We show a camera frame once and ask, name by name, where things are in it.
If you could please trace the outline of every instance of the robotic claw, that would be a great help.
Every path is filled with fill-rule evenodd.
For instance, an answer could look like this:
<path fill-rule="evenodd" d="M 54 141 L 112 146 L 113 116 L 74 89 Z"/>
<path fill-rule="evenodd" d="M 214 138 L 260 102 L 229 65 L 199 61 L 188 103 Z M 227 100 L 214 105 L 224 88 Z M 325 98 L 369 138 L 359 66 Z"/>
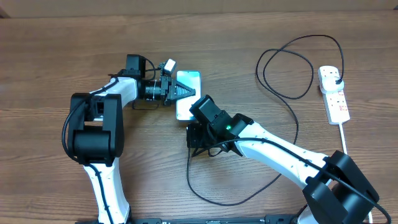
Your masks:
<path fill-rule="evenodd" d="M 169 59 L 158 68 L 158 80 L 145 80 L 146 58 L 128 55 L 126 69 L 111 76 L 102 89 L 91 93 L 75 93 L 71 99 L 67 154 L 83 164 L 93 184 L 98 203 L 98 219 L 86 224 L 122 223 L 209 223 L 211 220 L 137 220 L 131 217 L 124 197 L 119 173 L 119 157 L 123 152 L 123 107 L 135 99 L 163 101 L 194 96 L 195 89 L 171 78 L 176 63 Z M 250 224 L 359 224 L 374 207 L 379 196 L 353 160 L 340 151 L 331 157 L 295 146 L 266 131 L 260 124 L 242 114 L 231 117 L 220 110 L 208 95 L 190 108 L 197 119 L 187 127 L 188 147 L 206 148 L 211 142 L 199 141 L 206 131 L 218 142 L 213 147 L 233 151 L 239 156 L 257 159 L 297 184 L 308 206 L 298 215 L 274 215 L 265 219 L 220 219 L 221 223 Z M 102 121 L 102 126 L 85 125 L 85 121 Z M 337 180 L 331 190 L 328 184 Z"/>

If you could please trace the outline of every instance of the power strip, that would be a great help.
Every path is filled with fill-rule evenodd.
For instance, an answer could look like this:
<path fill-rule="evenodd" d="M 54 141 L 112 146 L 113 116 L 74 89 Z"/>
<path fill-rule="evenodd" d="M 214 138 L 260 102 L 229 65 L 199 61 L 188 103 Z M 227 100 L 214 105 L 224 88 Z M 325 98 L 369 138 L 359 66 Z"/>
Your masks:
<path fill-rule="evenodd" d="M 347 154 L 346 140 L 344 137 L 343 123 L 350 119 L 346 97 L 344 95 L 344 83 L 336 84 L 340 77 L 338 69 L 333 66 L 322 66 L 318 69 L 319 87 L 325 103 L 326 115 L 329 124 L 338 125 L 341 135 L 341 143 L 344 153 Z M 369 212 L 369 223 L 373 222 L 372 213 Z"/>

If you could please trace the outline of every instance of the wooden surface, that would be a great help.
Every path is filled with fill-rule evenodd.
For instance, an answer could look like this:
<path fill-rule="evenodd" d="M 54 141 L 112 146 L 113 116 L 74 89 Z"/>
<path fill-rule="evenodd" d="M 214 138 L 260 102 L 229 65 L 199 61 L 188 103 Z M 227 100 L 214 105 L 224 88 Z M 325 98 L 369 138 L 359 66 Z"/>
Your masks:
<path fill-rule="evenodd" d="M 0 8 L 11 18 L 393 10 L 396 6 L 398 0 L 0 0 Z"/>
<path fill-rule="evenodd" d="M 0 223 L 73 223 L 98 213 L 83 168 L 71 161 L 60 132 L 75 92 L 91 91 L 124 67 L 126 54 L 180 70 L 199 70 L 203 94 L 220 108 L 243 113 L 288 141 L 295 125 L 282 103 L 260 88 L 254 67 L 260 54 L 295 37 L 328 34 L 346 59 L 344 125 L 348 152 L 398 218 L 398 14 L 394 11 L 213 14 L 203 16 L 86 17 L 0 20 Z M 341 67 L 334 43 L 312 38 L 290 50 L 315 69 Z M 301 94 L 307 63 L 278 55 L 267 71 L 276 90 Z M 318 78 L 308 94 L 288 100 L 300 121 L 297 145 L 332 154 L 341 150 L 337 126 L 327 123 Z M 135 217 L 261 217 L 295 213 L 304 203 L 298 187 L 281 177 L 237 207 L 219 207 L 189 191 L 185 179 L 185 124 L 175 108 L 124 110 L 121 157 L 124 193 Z M 192 185 L 217 202 L 238 202 L 276 172 L 231 153 L 192 162 Z M 384 219 L 374 212 L 375 220 Z"/>

